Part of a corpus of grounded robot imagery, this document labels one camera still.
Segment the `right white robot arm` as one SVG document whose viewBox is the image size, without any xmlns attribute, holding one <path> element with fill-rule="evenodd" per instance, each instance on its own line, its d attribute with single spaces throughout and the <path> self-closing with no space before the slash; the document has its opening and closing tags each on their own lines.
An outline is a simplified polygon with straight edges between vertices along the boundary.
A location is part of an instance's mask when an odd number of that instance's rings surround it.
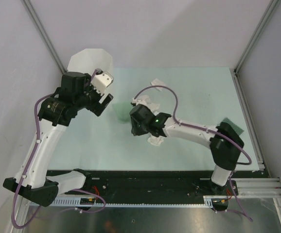
<svg viewBox="0 0 281 233">
<path fill-rule="evenodd" d="M 230 124 L 222 122 L 210 127 L 191 125 L 175 120 L 167 113 L 154 115 L 142 104 L 134 106 L 129 115 L 134 136 L 151 134 L 154 137 L 180 138 L 210 149 L 215 167 L 207 189 L 215 195 L 226 190 L 228 179 L 244 147 L 244 142 Z"/>
</svg>

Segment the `green plastic dustpan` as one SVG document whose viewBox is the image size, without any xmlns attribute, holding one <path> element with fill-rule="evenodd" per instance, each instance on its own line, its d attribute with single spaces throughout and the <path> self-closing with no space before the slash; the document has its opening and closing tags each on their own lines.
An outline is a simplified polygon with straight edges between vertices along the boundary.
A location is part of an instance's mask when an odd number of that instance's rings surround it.
<svg viewBox="0 0 281 233">
<path fill-rule="evenodd" d="M 112 104 L 115 115 L 120 123 L 130 123 L 130 111 L 133 106 L 130 102 L 117 102 Z"/>
</svg>

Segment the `green hand brush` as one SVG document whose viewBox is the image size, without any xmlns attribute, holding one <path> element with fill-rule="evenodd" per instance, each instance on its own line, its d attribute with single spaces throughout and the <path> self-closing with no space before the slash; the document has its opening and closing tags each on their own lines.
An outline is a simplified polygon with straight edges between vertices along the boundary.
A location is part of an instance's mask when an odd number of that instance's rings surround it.
<svg viewBox="0 0 281 233">
<path fill-rule="evenodd" d="M 244 130 L 240 126 L 232 122 L 228 117 L 222 119 L 221 122 L 229 124 L 239 136 L 244 132 Z"/>
</svg>

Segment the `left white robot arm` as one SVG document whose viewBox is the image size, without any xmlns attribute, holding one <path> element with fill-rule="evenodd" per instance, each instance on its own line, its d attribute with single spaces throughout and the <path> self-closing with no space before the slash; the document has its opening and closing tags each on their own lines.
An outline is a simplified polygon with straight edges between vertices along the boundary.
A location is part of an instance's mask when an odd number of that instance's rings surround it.
<svg viewBox="0 0 281 233">
<path fill-rule="evenodd" d="M 113 99 L 106 92 L 112 83 L 113 77 L 105 71 L 93 75 L 63 74 L 55 92 L 37 101 L 34 142 L 19 172 L 6 178 L 3 187 L 42 207 L 74 189 L 82 194 L 89 193 L 92 190 L 89 172 L 78 168 L 66 174 L 47 176 L 48 166 L 60 137 L 80 110 L 87 109 L 96 116 L 102 114 Z"/>
</svg>

